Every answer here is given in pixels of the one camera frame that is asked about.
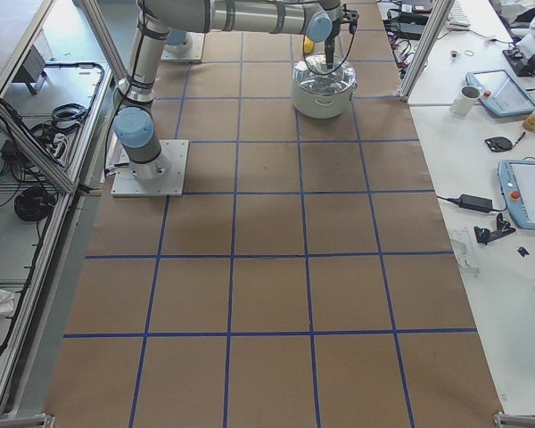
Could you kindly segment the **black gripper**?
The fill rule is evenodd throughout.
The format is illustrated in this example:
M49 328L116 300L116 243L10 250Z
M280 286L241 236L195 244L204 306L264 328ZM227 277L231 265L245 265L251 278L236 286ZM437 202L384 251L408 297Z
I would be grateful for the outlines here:
M328 70L333 69L336 34L331 34L325 40L325 66Z

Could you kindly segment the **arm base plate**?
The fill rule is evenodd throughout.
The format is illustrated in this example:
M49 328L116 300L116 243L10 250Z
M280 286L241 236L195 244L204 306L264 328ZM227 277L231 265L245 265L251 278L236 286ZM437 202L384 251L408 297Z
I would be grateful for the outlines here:
M163 62L201 63L205 35L172 29L163 48Z
M121 150L119 167L115 167L111 195L116 197L181 196L189 150L188 140L160 140L161 152L156 160L131 162Z

